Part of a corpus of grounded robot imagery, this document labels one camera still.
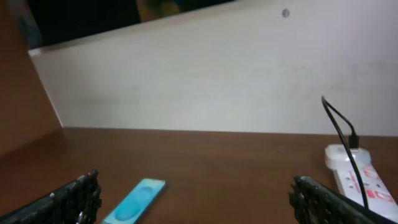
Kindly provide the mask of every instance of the power cord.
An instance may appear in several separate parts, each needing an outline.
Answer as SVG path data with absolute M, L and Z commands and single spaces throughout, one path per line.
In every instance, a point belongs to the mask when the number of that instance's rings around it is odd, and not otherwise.
M 338 133 L 338 136 L 339 136 L 341 142 L 343 143 L 344 148 L 346 149 L 349 161 L 351 162 L 351 165 L 353 166 L 356 178 L 358 180 L 359 188 L 361 189 L 364 207 L 366 209 L 369 209 L 368 198 L 366 197 L 366 192 L 365 192 L 365 187 L 363 185 L 362 177 L 361 177 L 361 174 L 359 173 L 358 167 L 356 166 L 355 160 L 350 151 L 350 149 L 357 149 L 359 147 L 359 137 L 356 135 L 354 126 L 348 121 L 347 118 L 345 118 L 338 110 L 336 110 L 336 108 L 334 108 L 331 104 L 329 104 L 329 102 L 326 101 L 324 96 L 322 96 L 322 104 L 323 104 L 323 107 L 325 108 L 326 113 L 328 114 L 328 116 L 330 118 L 330 121 L 333 123 L 333 125 Z M 333 117 L 333 115 L 331 114 L 329 108 L 332 109 L 340 118 L 342 118 L 348 124 L 348 126 L 351 128 L 351 136 L 349 137 L 349 144 L 347 143 L 347 140 L 345 139 L 343 132 L 341 131 L 340 127 L 338 126 L 338 124 L 337 124 L 335 118 Z

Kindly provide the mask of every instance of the brown desk surface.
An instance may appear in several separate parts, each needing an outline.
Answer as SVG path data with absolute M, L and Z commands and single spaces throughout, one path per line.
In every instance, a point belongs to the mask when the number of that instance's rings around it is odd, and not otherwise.
M 297 134 L 65 130 L 0 158 L 0 215 L 99 170 L 110 212 L 143 178 L 166 191 L 142 223 L 296 223 L 287 192 L 309 175 L 334 187 L 324 148 L 336 136 Z M 397 138 L 362 137 L 391 194 L 398 197 Z

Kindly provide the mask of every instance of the power strip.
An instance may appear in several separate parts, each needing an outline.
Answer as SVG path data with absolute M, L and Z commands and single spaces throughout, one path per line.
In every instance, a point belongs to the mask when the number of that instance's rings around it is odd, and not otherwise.
M 369 209 L 398 222 L 398 205 L 372 166 L 370 153 L 361 148 L 351 150 L 351 153 L 364 183 Z M 325 149 L 325 162 L 335 175 L 340 194 L 363 205 L 361 189 L 344 146 L 329 145 Z

